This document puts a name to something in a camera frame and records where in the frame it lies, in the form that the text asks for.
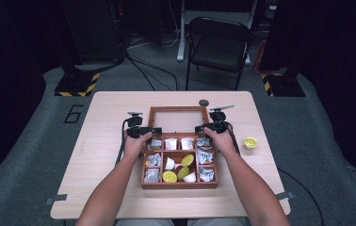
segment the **chair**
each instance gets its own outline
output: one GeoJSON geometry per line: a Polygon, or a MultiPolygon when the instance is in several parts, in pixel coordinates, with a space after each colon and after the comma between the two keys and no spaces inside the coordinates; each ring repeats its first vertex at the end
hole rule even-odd
{"type": "Polygon", "coordinates": [[[251,31],[241,23],[197,17],[189,23],[189,56],[187,58],[186,90],[190,66],[237,73],[237,90],[250,48],[251,31]]]}

